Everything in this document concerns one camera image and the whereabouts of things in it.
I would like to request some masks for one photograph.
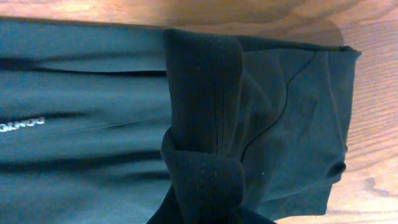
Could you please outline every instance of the folded shirt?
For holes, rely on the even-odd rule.
[[[225,58],[240,66],[228,67],[239,102],[211,157],[242,168],[225,183],[238,189],[230,200],[270,220],[325,213],[345,169],[352,48],[137,27],[0,29],[1,223],[148,222],[188,170],[173,173],[160,153],[172,126],[166,74],[218,71]],[[193,82],[203,80],[181,80]]]

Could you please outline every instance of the teal fabric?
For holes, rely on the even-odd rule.
[[[345,170],[360,52],[173,29],[2,21],[0,30],[9,129],[0,223],[267,223],[326,212]],[[179,154],[233,174],[208,186],[230,207],[182,207],[196,203],[188,192],[209,198],[187,187],[200,175]]]

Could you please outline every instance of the cloth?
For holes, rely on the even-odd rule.
[[[176,120],[166,74],[220,71],[223,58],[241,70],[220,151],[190,152],[188,141],[170,152],[241,166],[243,190],[230,198],[241,197],[241,218],[325,213],[345,169],[360,52],[137,27],[2,21],[0,30],[0,223],[146,223],[165,202],[176,206],[165,219],[182,218],[170,195],[173,175],[188,170],[171,172],[177,161],[160,153]],[[180,85],[193,81],[205,82]]]

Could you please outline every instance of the wooden table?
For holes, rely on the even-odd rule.
[[[0,16],[173,26],[258,35],[363,52],[354,86],[348,170],[320,217],[278,223],[398,223],[398,1],[5,0]]]

